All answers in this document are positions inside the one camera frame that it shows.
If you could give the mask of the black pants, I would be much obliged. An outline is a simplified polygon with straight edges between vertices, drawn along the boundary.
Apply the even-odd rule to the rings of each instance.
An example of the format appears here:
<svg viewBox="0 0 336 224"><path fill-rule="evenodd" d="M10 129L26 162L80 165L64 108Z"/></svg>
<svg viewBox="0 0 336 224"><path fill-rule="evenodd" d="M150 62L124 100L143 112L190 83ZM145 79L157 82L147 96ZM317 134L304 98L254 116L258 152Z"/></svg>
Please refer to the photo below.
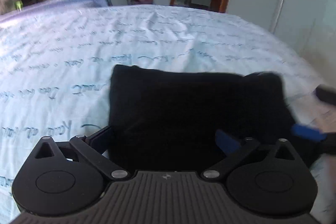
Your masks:
<svg viewBox="0 0 336 224"><path fill-rule="evenodd" d="M318 145L295 137L282 79L267 72L173 73L116 65L110 81L109 156L127 170L197 171L220 162L215 135L290 141L307 166Z"/></svg>

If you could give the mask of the white script-print bedspread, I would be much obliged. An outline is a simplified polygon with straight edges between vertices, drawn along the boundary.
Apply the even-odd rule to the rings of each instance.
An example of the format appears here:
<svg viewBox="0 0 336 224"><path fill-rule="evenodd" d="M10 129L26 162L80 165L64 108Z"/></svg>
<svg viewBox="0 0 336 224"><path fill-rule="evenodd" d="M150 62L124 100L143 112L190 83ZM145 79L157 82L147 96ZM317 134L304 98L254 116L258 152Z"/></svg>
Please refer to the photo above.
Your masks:
<svg viewBox="0 0 336 224"><path fill-rule="evenodd" d="M280 73L302 124L335 130L314 96L323 79L265 29L230 14L169 6L51 9L1 23L1 223L19 211L11 185L45 135L67 141L108 123L116 64L172 72Z"/></svg>

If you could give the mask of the blue striped blanket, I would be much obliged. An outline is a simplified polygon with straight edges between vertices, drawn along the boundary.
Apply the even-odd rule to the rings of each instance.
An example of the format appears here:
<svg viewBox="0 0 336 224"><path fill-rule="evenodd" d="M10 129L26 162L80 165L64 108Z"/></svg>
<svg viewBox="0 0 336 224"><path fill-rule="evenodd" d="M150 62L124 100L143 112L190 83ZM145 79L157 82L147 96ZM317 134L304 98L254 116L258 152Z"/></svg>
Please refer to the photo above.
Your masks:
<svg viewBox="0 0 336 224"><path fill-rule="evenodd" d="M30 5L21 11L12 11L1 15L1 23L13 19L21 19L30 15L53 13L79 8L90 7L109 7L112 6L111 0L52 0Z"/></svg>

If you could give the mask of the floral pillow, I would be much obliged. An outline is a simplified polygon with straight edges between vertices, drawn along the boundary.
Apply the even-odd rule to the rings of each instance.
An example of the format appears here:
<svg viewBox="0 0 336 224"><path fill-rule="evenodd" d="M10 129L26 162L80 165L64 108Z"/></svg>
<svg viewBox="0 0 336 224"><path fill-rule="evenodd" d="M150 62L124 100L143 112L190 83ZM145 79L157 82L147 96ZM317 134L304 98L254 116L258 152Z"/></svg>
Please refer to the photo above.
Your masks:
<svg viewBox="0 0 336 224"><path fill-rule="evenodd" d="M7 14L13 11L14 2L13 0L0 0L0 15Z"/></svg>

